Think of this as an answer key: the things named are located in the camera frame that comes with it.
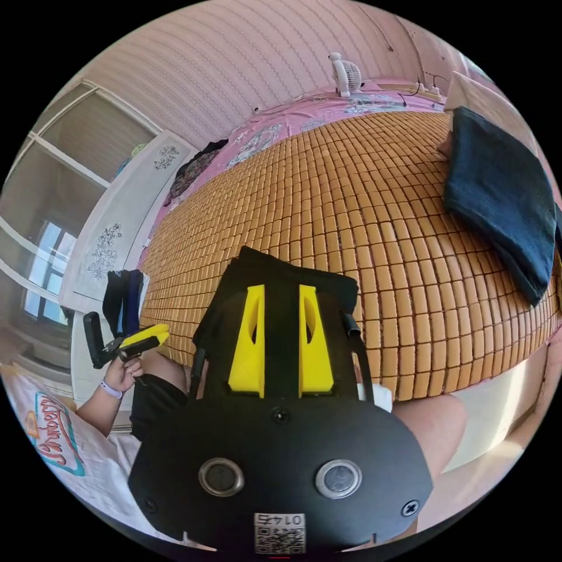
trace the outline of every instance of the screw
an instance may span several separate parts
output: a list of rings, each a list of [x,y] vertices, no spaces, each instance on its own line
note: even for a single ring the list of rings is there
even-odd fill
[[[291,418],[291,414],[285,408],[274,408],[271,412],[271,419],[275,423],[287,423]]]
[[[156,513],[156,504],[151,499],[145,499],[145,508],[149,513]]]
[[[420,509],[420,502],[417,499],[413,499],[402,508],[402,517],[410,517],[414,515],[418,509]]]

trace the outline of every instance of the cabinet door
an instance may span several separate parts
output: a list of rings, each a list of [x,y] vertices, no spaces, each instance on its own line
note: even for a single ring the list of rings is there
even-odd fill
[[[80,312],[101,312],[107,272],[136,263],[146,222],[177,168],[197,149],[170,131],[152,140],[111,183],[96,204],[70,256],[59,302]]]

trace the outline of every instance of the person's hand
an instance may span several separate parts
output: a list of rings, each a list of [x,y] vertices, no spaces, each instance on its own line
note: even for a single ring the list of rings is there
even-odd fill
[[[123,363],[114,359],[105,372],[105,382],[113,389],[127,392],[135,383],[135,379],[144,374],[142,361],[139,357]]]

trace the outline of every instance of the bamboo mat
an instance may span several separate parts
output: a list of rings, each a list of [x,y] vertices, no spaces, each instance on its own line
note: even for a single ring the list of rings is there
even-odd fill
[[[530,309],[494,251],[444,213],[448,118],[358,116],[292,136],[209,181],[152,239],[142,325],[191,364],[193,335],[241,246],[359,284],[373,381],[398,400],[499,375],[562,322],[556,280]]]

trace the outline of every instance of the qr code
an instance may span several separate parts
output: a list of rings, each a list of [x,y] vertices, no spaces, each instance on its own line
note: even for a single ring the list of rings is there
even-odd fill
[[[258,554],[303,554],[304,527],[256,527]]]

